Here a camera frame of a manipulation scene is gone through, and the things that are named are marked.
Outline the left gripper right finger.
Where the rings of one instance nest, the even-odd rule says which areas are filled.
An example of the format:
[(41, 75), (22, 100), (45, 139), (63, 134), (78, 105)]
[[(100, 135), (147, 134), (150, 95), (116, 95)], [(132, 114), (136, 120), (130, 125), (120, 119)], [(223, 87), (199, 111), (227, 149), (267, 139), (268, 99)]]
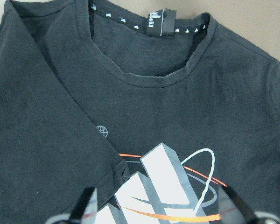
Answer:
[(219, 188), (218, 213), (223, 224), (253, 224), (256, 221), (252, 209), (229, 186)]

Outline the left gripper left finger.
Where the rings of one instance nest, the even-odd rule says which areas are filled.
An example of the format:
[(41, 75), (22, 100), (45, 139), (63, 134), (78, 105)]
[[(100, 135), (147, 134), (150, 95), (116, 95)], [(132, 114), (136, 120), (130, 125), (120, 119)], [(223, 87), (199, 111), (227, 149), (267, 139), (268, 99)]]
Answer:
[(98, 212), (97, 189), (85, 188), (72, 210), (70, 224), (94, 224)]

